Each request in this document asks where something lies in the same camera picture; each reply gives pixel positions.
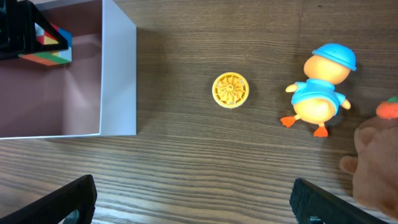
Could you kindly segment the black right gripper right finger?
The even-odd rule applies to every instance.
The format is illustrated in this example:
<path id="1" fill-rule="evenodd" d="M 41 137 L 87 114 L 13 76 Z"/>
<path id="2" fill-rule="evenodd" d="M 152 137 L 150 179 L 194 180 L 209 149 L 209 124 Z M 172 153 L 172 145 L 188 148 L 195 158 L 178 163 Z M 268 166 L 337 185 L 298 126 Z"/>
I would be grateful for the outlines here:
<path id="1" fill-rule="evenodd" d="M 305 179 L 296 179 L 289 200 L 298 224 L 386 224 Z"/>

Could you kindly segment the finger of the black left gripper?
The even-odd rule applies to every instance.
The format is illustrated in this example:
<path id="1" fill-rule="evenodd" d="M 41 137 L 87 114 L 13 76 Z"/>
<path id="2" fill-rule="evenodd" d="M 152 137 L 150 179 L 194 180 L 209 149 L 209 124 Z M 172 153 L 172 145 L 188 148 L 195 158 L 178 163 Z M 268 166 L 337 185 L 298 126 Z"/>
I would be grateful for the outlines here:
<path id="1" fill-rule="evenodd" d="M 39 25 L 56 38 L 56 44 L 45 45 L 37 40 L 35 26 Z M 30 1 L 1 0 L 1 59 L 66 50 L 68 42 Z"/>

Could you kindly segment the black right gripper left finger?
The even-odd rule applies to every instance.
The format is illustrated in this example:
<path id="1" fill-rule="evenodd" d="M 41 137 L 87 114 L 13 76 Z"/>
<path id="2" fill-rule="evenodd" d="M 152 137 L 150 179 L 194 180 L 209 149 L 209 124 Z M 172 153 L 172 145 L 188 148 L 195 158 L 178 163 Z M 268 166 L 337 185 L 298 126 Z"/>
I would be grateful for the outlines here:
<path id="1" fill-rule="evenodd" d="M 39 200 L 1 218 L 1 224 L 90 224 L 97 191 L 93 176 L 84 175 Z"/>

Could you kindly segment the yellow round gear toy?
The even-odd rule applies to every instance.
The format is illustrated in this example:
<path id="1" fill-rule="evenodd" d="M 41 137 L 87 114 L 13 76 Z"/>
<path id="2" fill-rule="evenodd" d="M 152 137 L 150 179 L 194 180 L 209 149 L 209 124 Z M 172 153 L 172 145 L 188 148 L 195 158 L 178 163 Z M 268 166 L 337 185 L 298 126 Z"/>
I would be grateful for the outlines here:
<path id="1" fill-rule="evenodd" d="M 213 99 L 227 109 L 242 106 L 249 96 L 247 80 L 236 72 L 226 72 L 216 78 L 211 87 Z"/>

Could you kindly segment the multicolour puzzle cube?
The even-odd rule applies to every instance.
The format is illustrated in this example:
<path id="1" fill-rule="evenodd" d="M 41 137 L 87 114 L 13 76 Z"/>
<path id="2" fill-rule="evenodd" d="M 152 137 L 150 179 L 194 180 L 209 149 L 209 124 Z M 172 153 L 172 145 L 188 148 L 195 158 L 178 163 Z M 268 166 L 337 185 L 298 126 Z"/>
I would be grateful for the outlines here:
<path id="1" fill-rule="evenodd" d="M 39 52 L 34 54 L 19 54 L 19 58 L 24 58 L 33 62 L 40 63 L 46 66 L 61 65 L 72 62 L 72 34 L 68 31 L 59 28 L 52 24 L 52 26 L 64 37 L 68 42 L 66 50 Z M 44 45 L 57 44 L 57 40 L 45 31 L 41 26 L 35 24 L 36 39 Z"/>

